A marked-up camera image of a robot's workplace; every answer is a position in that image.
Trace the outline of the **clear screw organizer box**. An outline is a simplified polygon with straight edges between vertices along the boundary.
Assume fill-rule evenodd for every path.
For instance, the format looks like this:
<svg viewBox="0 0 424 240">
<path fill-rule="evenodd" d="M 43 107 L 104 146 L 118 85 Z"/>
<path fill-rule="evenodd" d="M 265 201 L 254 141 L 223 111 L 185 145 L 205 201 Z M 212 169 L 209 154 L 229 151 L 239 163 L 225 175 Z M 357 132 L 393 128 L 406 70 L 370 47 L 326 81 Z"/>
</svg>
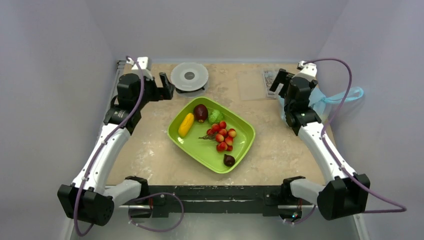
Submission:
<svg viewBox="0 0 424 240">
<path fill-rule="evenodd" d="M 256 67 L 237 72 L 240 99 L 242 101 L 277 99 L 283 85 L 279 84 L 275 92 L 270 91 L 270 88 L 279 70 L 279 68 Z"/>
</svg>

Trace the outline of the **light blue plastic bag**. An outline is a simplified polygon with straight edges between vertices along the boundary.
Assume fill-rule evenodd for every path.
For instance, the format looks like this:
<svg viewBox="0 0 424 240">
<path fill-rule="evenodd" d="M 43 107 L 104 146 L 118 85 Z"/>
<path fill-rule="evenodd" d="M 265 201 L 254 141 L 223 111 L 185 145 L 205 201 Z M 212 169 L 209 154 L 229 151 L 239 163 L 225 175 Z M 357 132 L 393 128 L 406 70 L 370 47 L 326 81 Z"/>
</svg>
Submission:
<svg viewBox="0 0 424 240">
<path fill-rule="evenodd" d="M 345 91 L 333 96 L 324 95 L 318 87 L 315 87 L 309 96 L 308 106 L 314 110 L 319 118 L 326 121 L 333 107 L 338 106 L 345 95 Z M 345 99 L 345 103 L 356 101 L 362 98 L 364 90 L 361 87 L 351 87 Z"/>
</svg>

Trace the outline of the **dark brown fake fig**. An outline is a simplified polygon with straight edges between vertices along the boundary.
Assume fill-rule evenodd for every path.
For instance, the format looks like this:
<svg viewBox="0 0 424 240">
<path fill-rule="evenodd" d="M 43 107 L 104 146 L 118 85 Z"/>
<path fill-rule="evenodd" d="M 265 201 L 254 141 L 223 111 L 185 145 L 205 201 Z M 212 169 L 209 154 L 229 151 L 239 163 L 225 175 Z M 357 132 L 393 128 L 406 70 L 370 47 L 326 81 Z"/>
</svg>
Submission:
<svg viewBox="0 0 424 240">
<path fill-rule="evenodd" d="M 228 154 L 225 154 L 224 155 L 224 158 L 223 158 L 223 163 L 227 167 L 232 167 L 232 166 L 235 165 L 236 160 L 235 160 L 235 158 L 233 156 L 228 155 Z"/>
</svg>

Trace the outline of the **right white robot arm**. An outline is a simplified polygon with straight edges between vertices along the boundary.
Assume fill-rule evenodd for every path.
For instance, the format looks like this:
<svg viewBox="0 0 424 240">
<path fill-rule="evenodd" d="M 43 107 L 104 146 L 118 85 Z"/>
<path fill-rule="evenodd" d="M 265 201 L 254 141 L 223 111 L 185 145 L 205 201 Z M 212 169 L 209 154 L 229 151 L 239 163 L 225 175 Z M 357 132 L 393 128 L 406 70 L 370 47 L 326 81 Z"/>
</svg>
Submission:
<svg viewBox="0 0 424 240">
<path fill-rule="evenodd" d="M 288 204 L 303 199 L 314 204 L 326 220 L 334 220 L 365 212 L 370 187 L 366 174 L 357 174 L 347 164 L 324 131 L 319 115 L 309 106 L 309 97 L 316 89 L 315 70 L 304 68 L 297 74 L 279 69 L 269 88 L 283 100 L 283 121 L 312 153 L 325 185 L 303 176 L 286 178 L 280 196 Z"/>
</svg>

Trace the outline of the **dark red fake mango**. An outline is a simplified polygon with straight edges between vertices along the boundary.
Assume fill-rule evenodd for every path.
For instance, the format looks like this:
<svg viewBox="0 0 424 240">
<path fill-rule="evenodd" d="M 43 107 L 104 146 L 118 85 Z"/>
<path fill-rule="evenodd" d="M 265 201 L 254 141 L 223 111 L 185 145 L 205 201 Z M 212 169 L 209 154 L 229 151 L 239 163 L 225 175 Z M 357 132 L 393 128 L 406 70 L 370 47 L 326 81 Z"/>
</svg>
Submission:
<svg viewBox="0 0 424 240">
<path fill-rule="evenodd" d="M 204 104 L 198 104 L 193 109 L 194 119 L 199 123 L 204 123 L 209 117 L 209 111 Z"/>
</svg>

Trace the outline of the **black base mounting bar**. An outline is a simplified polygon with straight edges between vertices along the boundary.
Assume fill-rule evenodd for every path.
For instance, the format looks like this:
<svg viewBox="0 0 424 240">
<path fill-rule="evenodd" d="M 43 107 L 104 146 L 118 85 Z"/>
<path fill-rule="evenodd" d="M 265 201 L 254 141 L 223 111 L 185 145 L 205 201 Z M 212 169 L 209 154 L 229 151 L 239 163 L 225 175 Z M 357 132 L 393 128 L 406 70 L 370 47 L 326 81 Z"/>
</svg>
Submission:
<svg viewBox="0 0 424 240">
<path fill-rule="evenodd" d="M 167 218 L 181 212 L 291 218 L 312 207 L 285 195 L 280 185 L 151 185 L 148 194 L 150 199 L 129 200 L 122 207 L 136 218 Z"/>
</svg>

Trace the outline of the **green plastic tray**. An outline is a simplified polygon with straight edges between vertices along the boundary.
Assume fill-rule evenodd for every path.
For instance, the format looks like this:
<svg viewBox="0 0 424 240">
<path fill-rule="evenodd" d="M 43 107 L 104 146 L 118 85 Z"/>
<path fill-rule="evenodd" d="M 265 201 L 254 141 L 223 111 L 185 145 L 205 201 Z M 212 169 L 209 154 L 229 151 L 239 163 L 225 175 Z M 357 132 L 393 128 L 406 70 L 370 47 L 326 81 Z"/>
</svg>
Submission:
<svg viewBox="0 0 424 240">
<path fill-rule="evenodd" d="M 217 123 L 199 122 L 195 108 L 203 105 Z M 245 157 L 256 137 L 254 127 L 236 113 L 207 97 L 184 106 L 168 126 L 169 138 L 194 160 L 218 174 L 231 172 Z"/>
</svg>

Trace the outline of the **red fake cherry bunch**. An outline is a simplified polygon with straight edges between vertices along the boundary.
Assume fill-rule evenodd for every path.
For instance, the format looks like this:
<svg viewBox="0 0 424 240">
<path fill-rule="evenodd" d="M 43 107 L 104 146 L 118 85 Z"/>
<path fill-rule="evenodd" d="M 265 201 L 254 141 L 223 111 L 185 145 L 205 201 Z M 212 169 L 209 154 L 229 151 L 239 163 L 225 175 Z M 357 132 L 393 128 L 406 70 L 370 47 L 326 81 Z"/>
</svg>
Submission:
<svg viewBox="0 0 424 240">
<path fill-rule="evenodd" d="M 228 128 L 226 121 L 215 123 L 206 131 L 206 135 L 199 137 L 202 140 L 211 140 L 217 143 L 216 151 L 232 152 L 234 148 L 237 131 L 234 128 Z"/>
</svg>

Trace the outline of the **white filament spool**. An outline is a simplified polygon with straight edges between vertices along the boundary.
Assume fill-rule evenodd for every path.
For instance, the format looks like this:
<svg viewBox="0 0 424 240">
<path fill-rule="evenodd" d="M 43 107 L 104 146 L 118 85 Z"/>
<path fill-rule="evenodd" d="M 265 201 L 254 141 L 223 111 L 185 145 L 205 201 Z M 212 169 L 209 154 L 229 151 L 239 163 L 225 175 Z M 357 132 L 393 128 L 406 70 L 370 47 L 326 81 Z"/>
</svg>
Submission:
<svg viewBox="0 0 424 240">
<path fill-rule="evenodd" d="M 177 94 L 196 98 L 203 95 L 209 87 L 209 72 L 200 63 L 183 62 L 171 71 L 170 80 Z"/>
</svg>

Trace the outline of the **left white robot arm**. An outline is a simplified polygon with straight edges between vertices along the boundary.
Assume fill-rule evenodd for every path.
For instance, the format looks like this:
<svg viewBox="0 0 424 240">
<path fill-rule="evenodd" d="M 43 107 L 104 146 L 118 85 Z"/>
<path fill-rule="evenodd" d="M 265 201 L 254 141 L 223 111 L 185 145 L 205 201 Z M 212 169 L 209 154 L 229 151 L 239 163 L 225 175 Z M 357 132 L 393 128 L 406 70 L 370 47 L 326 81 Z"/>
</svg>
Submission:
<svg viewBox="0 0 424 240">
<path fill-rule="evenodd" d="M 166 73 L 159 73 L 161 87 L 154 78 L 135 73 L 122 75 L 117 94 L 112 97 L 106 112 L 100 137 L 86 164 L 71 184 L 61 185 L 57 196 L 70 219 L 75 223 L 104 226 L 116 208 L 134 201 L 138 205 L 149 199 L 148 181 L 128 176 L 111 188 L 106 182 L 125 143 L 141 120 L 141 109 L 149 102 L 171 100 L 175 86 Z"/>
</svg>

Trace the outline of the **yellow fake corn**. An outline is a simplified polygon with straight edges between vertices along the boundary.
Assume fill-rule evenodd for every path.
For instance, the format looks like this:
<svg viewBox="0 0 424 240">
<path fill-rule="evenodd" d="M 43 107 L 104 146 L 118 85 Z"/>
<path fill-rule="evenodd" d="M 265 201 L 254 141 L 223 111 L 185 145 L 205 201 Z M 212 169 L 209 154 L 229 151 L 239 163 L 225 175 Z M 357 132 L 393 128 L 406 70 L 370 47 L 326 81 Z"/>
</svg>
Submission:
<svg viewBox="0 0 424 240">
<path fill-rule="evenodd" d="M 188 113 L 178 128 L 178 134 L 181 138 L 184 138 L 188 132 L 190 131 L 193 123 L 194 123 L 195 117 L 193 113 Z"/>
</svg>

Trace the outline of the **green fake cabbage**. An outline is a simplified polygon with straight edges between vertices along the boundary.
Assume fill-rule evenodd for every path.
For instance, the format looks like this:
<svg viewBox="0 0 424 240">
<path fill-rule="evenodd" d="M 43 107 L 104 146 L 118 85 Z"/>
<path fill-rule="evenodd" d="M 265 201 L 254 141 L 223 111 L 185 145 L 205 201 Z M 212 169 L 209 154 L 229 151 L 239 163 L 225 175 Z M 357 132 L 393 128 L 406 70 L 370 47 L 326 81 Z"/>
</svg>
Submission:
<svg viewBox="0 0 424 240">
<path fill-rule="evenodd" d="M 211 125 L 219 124 L 221 121 L 224 120 L 224 118 L 224 114 L 217 109 L 212 110 L 208 114 L 208 121 Z"/>
</svg>

